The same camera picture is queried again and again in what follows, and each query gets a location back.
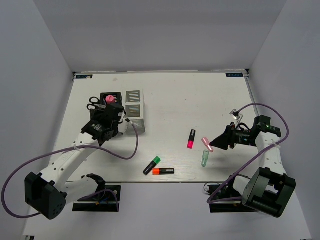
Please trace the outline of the pink translucent tube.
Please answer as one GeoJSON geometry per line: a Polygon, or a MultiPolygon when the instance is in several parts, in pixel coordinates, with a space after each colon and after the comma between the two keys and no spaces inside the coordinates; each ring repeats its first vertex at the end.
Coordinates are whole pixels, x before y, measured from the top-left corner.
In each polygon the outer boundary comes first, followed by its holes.
{"type": "Polygon", "coordinates": [[[210,145],[210,141],[208,140],[207,137],[203,137],[201,139],[202,143],[204,144],[204,146],[206,147],[206,149],[210,152],[210,153],[213,153],[214,152],[214,149],[213,147],[210,145]]]}

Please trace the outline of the black handled scissors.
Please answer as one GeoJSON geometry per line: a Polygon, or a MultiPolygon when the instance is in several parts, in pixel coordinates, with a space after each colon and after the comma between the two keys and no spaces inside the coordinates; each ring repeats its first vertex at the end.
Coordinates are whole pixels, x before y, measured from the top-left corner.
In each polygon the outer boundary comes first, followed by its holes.
{"type": "Polygon", "coordinates": [[[95,110],[100,108],[100,99],[93,96],[89,98],[89,103],[87,104],[86,108],[87,110],[95,110]]]}

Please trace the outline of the pink capped clear tube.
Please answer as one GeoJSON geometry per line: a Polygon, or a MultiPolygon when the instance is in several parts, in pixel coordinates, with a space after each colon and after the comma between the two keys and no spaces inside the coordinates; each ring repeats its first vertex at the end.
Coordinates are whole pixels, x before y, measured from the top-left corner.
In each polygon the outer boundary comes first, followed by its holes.
{"type": "Polygon", "coordinates": [[[113,95],[107,95],[104,100],[107,105],[116,103],[116,99],[113,95]]]}

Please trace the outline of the pink capped black highlighter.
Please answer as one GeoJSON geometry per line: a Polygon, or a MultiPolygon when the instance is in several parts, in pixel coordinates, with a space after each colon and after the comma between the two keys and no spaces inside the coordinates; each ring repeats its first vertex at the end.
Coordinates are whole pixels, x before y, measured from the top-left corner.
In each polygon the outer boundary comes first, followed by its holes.
{"type": "Polygon", "coordinates": [[[196,135],[196,130],[192,129],[190,131],[190,135],[189,135],[189,139],[188,139],[188,143],[187,143],[187,148],[188,149],[192,149],[193,148],[194,141],[195,141],[195,135],[196,135]]]}

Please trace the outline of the green capped black highlighter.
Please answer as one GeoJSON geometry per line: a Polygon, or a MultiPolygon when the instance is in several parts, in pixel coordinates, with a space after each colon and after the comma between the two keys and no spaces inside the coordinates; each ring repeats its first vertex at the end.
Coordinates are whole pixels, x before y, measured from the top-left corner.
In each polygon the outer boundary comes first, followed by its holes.
{"type": "Polygon", "coordinates": [[[148,175],[161,161],[161,158],[156,156],[150,163],[149,165],[143,170],[144,175],[148,175]]]}

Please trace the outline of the orange capped black highlighter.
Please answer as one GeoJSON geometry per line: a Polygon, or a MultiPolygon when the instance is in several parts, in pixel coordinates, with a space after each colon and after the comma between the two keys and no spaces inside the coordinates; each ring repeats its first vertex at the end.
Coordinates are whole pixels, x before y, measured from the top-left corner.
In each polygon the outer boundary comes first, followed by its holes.
{"type": "Polygon", "coordinates": [[[152,170],[153,175],[171,175],[175,173],[174,168],[154,168],[152,170]]]}

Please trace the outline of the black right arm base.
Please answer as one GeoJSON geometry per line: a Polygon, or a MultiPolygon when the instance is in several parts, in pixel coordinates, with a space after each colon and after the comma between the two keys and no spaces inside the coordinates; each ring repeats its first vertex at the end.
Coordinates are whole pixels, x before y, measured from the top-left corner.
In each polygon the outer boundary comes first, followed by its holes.
{"type": "Polygon", "coordinates": [[[212,214],[229,213],[254,213],[256,210],[242,205],[239,199],[241,195],[234,189],[224,186],[213,198],[213,200],[223,200],[209,205],[209,212],[212,214]]]}

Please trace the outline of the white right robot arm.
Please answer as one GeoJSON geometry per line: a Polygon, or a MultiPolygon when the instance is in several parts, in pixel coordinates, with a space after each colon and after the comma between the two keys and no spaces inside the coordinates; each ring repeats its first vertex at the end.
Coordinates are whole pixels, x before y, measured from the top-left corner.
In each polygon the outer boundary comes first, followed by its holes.
{"type": "Polygon", "coordinates": [[[236,145],[256,147],[259,166],[252,177],[237,174],[228,183],[212,189],[209,204],[235,201],[246,209],[281,217],[296,188],[296,180],[288,176],[282,163],[278,145],[281,136],[281,130],[264,115],[254,119],[251,129],[234,122],[229,124],[209,145],[225,151],[236,145]]]}

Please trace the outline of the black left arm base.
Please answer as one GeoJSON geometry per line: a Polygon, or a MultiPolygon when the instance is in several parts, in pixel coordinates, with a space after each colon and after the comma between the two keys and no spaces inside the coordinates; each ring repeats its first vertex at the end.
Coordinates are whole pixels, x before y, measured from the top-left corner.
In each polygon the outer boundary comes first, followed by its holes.
{"type": "Polygon", "coordinates": [[[121,185],[105,185],[106,191],[91,198],[75,201],[72,206],[73,212],[88,213],[116,213],[120,208],[121,185]]]}

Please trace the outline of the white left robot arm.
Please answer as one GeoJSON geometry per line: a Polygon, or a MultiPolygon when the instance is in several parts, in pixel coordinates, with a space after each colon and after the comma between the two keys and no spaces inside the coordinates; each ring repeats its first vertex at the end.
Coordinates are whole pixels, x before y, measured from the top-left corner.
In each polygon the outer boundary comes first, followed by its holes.
{"type": "Polygon", "coordinates": [[[114,138],[123,123],[125,109],[118,103],[93,103],[87,106],[90,121],[81,129],[73,145],[60,152],[51,165],[25,180],[25,202],[49,220],[56,218],[64,207],[85,196],[99,200],[105,196],[102,177],[93,173],[69,182],[71,175],[96,150],[114,138]]]}

